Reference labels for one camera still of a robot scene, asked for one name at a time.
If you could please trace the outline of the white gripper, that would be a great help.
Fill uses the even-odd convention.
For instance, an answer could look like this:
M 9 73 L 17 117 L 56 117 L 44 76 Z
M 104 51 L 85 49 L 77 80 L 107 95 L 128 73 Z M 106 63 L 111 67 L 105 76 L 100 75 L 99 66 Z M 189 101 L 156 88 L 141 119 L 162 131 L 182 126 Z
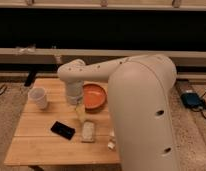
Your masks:
M 77 105 L 83 98 L 83 82 L 65 84 L 66 99 L 71 105 Z M 75 112 L 80 122 L 86 121 L 86 112 L 83 104 L 75 107 Z

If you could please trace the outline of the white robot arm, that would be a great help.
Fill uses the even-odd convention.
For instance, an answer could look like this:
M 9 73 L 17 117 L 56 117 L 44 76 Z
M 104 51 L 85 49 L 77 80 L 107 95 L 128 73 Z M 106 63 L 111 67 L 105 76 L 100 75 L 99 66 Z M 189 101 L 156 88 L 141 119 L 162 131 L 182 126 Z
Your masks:
M 168 94 L 176 67 L 164 55 L 139 55 L 87 65 L 59 67 L 71 104 L 82 98 L 85 81 L 106 82 L 108 108 L 123 171 L 181 171 Z

